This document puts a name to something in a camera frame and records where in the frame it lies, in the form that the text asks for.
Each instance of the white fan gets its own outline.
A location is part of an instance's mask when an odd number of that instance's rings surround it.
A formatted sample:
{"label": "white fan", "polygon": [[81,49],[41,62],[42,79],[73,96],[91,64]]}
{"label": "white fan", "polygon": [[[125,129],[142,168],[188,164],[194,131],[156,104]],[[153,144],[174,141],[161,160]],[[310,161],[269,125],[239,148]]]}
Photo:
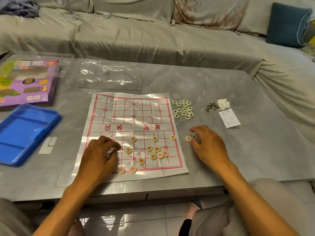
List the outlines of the white fan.
{"label": "white fan", "polygon": [[53,0],[58,7],[65,7],[67,10],[63,13],[63,16],[69,21],[75,21],[77,19],[76,14],[71,8],[70,0]]}

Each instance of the paper game board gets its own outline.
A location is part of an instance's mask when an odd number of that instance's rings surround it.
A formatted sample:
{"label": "paper game board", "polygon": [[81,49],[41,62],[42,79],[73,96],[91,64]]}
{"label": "paper game board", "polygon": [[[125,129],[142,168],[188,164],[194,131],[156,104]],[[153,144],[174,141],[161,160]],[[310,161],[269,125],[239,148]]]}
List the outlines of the paper game board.
{"label": "paper game board", "polygon": [[[118,151],[117,167],[108,182],[129,181],[165,177],[187,173],[181,150],[175,119],[168,93],[136,95],[127,93],[103,92],[94,94],[77,155],[73,176],[76,176],[84,150],[92,139],[104,135],[122,146]],[[150,159],[154,151],[146,148],[160,147],[167,151],[168,157]],[[118,167],[125,167],[124,174],[118,174]],[[130,173],[135,166],[136,173]]]}

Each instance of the white card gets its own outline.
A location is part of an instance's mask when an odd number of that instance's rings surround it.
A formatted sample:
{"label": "white card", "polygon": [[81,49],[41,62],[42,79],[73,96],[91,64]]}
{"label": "white card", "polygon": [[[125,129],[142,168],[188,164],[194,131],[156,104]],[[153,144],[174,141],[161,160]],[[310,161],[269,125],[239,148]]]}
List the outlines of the white card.
{"label": "white card", "polygon": [[223,110],[219,112],[219,115],[222,118],[226,128],[237,127],[241,124],[232,109]]}

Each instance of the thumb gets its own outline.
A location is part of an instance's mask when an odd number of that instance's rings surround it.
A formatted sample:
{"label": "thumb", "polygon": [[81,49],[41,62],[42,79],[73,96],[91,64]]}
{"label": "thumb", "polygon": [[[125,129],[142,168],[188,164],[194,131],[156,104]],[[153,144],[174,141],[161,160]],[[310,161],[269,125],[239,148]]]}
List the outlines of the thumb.
{"label": "thumb", "polygon": [[195,139],[192,139],[191,140],[191,145],[192,145],[195,153],[197,153],[197,151],[199,150],[199,147],[200,147],[199,143]]}
{"label": "thumb", "polygon": [[118,153],[117,150],[112,151],[107,160],[107,165],[114,168],[117,164]]}

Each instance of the sofa backrest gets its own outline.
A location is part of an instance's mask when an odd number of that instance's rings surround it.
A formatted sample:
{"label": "sofa backrest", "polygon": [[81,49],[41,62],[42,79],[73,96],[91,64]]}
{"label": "sofa backrest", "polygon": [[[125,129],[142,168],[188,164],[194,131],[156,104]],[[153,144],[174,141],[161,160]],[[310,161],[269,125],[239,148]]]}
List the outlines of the sofa backrest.
{"label": "sofa backrest", "polygon": [[271,6],[274,2],[295,7],[312,8],[311,20],[315,19],[315,0],[250,0],[236,30],[267,35]]}
{"label": "sofa backrest", "polygon": [[174,0],[93,0],[94,12],[144,21],[171,22]]}
{"label": "sofa backrest", "polygon": [[[41,7],[66,9],[66,7],[58,7],[56,4],[53,3],[52,0],[31,0],[31,1],[36,2]],[[93,0],[80,0],[80,1],[82,4],[78,0],[70,0],[70,5],[73,11],[85,12],[85,9],[86,9],[89,13],[93,12]]]}
{"label": "sofa backrest", "polygon": [[249,0],[174,0],[173,19],[217,30],[234,30]]}

